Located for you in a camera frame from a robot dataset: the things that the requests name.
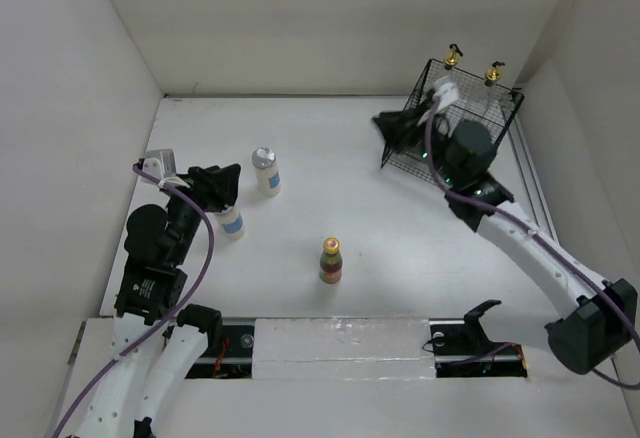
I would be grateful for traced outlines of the silver-lid spice jar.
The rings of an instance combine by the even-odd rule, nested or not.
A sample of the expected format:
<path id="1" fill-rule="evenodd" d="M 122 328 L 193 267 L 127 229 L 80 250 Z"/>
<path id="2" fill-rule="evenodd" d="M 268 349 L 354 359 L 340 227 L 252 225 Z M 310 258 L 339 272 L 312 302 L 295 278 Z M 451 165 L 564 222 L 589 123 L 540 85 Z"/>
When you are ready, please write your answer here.
<path id="1" fill-rule="evenodd" d="M 281 189 L 281 179 L 275 152 L 268 147 L 259 147 L 252 153 L 257 186 L 268 197 L 276 196 Z"/>
<path id="2" fill-rule="evenodd" d="M 226 207 L 216 212 L 214 217 L 227 238 L 239 240 L 245 234 L 244 220 L 236 206 Z"/>

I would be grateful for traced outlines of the dark-liquid gold-spout glass bottle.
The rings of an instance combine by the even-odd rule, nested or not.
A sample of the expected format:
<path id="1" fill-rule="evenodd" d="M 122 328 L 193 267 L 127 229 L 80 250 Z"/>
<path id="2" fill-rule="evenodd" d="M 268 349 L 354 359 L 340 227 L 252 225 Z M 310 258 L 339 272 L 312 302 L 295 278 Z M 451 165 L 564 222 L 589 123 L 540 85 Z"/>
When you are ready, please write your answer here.
<path id="1" fill-rule="evenodd" d="M 484 112 L 490 108 L 494 101 L 496 85 L 501 79 L 502 69 L 505 66 L 505 62 L 497 60 L 494 61 L 485 72 L 480 95 L 480 104 L 482 105 Z"/>

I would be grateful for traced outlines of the small red sauce bottle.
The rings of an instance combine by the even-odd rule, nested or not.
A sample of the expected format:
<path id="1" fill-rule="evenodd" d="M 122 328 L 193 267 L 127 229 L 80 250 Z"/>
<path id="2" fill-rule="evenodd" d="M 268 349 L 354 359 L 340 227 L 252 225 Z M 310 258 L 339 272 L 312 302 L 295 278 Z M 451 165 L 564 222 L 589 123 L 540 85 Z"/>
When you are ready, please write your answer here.
<path id="1" fill-rule="evenodd" d="M 335 237 L 324 240 L 323 250 L 320 256 L 319 276 L 327 284 L 335 284 L 342 277 L 343 258 L 340 251 L 340 242 Z"/>

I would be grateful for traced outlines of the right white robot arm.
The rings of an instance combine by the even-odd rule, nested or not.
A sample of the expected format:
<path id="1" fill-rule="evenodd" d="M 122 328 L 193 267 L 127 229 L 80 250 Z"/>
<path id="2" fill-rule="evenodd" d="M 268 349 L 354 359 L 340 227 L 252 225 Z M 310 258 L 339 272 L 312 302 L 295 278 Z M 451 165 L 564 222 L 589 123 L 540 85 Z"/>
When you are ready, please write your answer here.
<path id="1" fill-rule="evenodd" d="M 381 112 L 372 122 L 387 150 L 421 148 L 452 213 L 501 249 L 554 306 L 557 316 L 551 321 L 523 315 L 499 320 L 502 340 L 547 349 L 579 375 L 595 371 L 627 343 L 638 342 L 636 289 L 624 279 L 610 282 L 579 266 L 529 222 L 513 195 L 488 171 L 496 151 L 484 125 L 462 120 L 442 133 L 444 119 L 441 110 L 419 106 Z"/>

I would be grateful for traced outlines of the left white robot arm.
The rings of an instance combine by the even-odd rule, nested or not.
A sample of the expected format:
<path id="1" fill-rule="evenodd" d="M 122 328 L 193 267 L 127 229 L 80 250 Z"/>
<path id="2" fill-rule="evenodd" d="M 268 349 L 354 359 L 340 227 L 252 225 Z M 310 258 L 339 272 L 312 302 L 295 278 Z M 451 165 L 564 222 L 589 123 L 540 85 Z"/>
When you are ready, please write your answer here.
<path id="1" fill-rule="evenodd" d="M 91 400 L 76 437 L 153 437 L 197 359 L 222 345 L 220 311 L 192 303 L 211 264 L 212 214 L 232 210 L 241 167 L 191 167 L 178 174 L 154 158 L 132 166 L 168 196 L 126 222 L 128 254 L 115 301 L 109 361 L 59 419 L 53 436 Z"/>

